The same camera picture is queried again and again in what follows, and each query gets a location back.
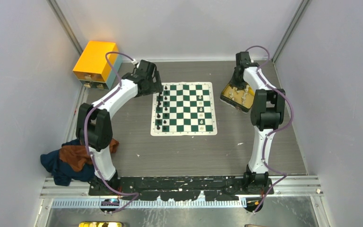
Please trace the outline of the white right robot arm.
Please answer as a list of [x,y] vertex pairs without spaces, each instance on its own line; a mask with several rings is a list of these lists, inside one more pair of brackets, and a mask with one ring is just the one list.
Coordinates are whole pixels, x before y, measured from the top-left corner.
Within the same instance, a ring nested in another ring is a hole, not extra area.
[[251,60],[248,51],[236,54],[233,82],[239,88],[249,86],[254,92],[250,108],[254,127],[251,158],[243,175],[242,188],[249,194],[263,193],[269,183],[268,160],[275,130],[284,121],[284,90],[278,89],[264,76],[259,64]]

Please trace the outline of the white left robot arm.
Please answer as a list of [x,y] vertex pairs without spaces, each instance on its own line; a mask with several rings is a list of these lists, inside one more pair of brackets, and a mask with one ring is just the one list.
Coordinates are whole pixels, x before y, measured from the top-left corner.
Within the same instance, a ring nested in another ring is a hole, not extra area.
[[120,186],[112,162],[110,143],[113,139],[111,119],[129,100],[163,91],[157,66],[146,60],[136,64],[119,83],[92,104],[83,103],[78,110],[76,137],[86,146],[95,169],[90,181],[90,196],[115,195]]

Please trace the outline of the yellow transparent tray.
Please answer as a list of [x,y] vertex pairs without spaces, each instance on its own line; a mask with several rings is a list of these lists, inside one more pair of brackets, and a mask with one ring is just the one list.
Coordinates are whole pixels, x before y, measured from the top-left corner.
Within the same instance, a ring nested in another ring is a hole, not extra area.
[[221,92],[220,100],[247,114],[252,107],[255,92],[247,83],[243,85],[244,88],[238,88],[229,82]]

